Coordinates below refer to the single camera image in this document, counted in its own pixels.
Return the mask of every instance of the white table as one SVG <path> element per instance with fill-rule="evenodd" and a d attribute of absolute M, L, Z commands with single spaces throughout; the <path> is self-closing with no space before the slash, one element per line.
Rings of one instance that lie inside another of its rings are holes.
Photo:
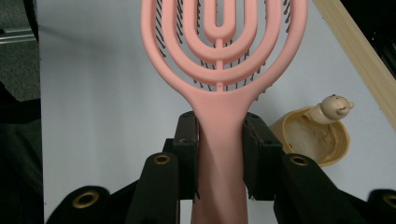
<path fill-rule="evenodd" d="M 347 155 L 324 168 L 336 186 L 366 199 L 396 189 L 396 134 L 312 2 L 303 44 L 284 76 L 250 112 L 271 124 L 336 93 L 355 103 L 343 122 Z M 140 36 L 140 1 L 38 1 L 45 217 L 87 185 L 115 192 L 191 110 L 151 66 Z M 249 223 L 276 223 L 272 203 L 249 202 Z M 182 203 L 181 223 L 191 202 Z"/>

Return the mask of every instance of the small cream figurine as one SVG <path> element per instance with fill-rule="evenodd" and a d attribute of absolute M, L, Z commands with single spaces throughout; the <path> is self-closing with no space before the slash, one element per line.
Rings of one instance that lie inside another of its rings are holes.
<path fill-rule="evenodd" d="M 331 124 L 343 119 L 353 106 L 353 102 L 349 102 L 345 97 L 333 94 L 310 109 L 305 115 L 317 123 Z"/>
<path fill-rule="evenodd" d="M 340 161 L 349 148 L 349 135 L 340 119 L 354 104 L 331 95 L 316 106 L 290 111 L 270 126 L 286 153 L 299 153 L 319 166 Z"/>

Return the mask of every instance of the flexible vented brush head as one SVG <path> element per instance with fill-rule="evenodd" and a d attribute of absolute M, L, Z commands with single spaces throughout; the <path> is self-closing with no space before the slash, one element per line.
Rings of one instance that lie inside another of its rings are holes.
<path fill-rule="evenodd" d="M 272 75 L 276 78 L 269 78 L 274 82 L 294 56 L 306 20 L 305 0 L 143 3 L 144 42 L 152 61 L 163 60 L 153 62 L 159 73 L 163 76 L 166 64 L 179 77 L 188 81 L 187 75 L 208 91 L 244 87 L 265 74 L 280 51 L 291 55 L 276 68 L 277 74 Z M 239 16 L 238 8 L 244 9 L 243 15 Z M 288 41 L 295 43 L 281 50 Z"/>

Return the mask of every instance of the hairbrush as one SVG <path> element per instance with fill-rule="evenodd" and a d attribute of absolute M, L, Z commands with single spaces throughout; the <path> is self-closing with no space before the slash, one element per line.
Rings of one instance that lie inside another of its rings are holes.
<path fill-rule="evenodd" d="M 238 4 L 243 4 L 244 16 L 237 35 Z M 191 223 L 248 223 L 243 121 L 254 100 L 291 63 L 307 16 L 306 0 L 265 0 L 259 5 L 256 0 L 142 0 L 141 32 L 148 57 L 199 120 L 199 194 Z M 263 9 L 265 18 L 260 20 Z M 266 64 L 282 21 L 288 24 L 286 41 Z M 260 27 L 265 32 L 252 49 Z"/>

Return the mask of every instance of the metal screw hole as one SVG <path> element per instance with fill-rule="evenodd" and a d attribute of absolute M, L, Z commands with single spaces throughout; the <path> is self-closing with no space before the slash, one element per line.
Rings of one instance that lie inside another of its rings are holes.
<path fill-rule="evenodd" d="M 160 155 L 154 158 L 154 162 L 158 165 L 164 165 L 168 163 L 170 160 L 171 158 L 165 155 Z"/>
<path fill-rule="evenodd" d="M 191 140 L 182 138 L 182 139 L 178 140 L 178 142 L 179 142 L 179 143 L 190 143 Z"/>
<path fill-rule="evenodd" d="M 300 165 L 300 166 L 306 166 L 309 163 L 305 158 L 299 157 L 299 156 L 293 156 L 293 157 L 290 158 L 290 160 L 294 164 Z"/>
<path fill-rule="evenodd" d="M 387 203 L 390 207 L 396 209 L 396 195 L 394 194 L 387 194 L 384 195 L 384 201 Z"/>
<path fill-rule="evenodd" d="M 73 200 L 73 207 L 78 209 L 86 208 L 96 203 L 98 199 L 99 193 L 96 190 L 88 190 Z"/>

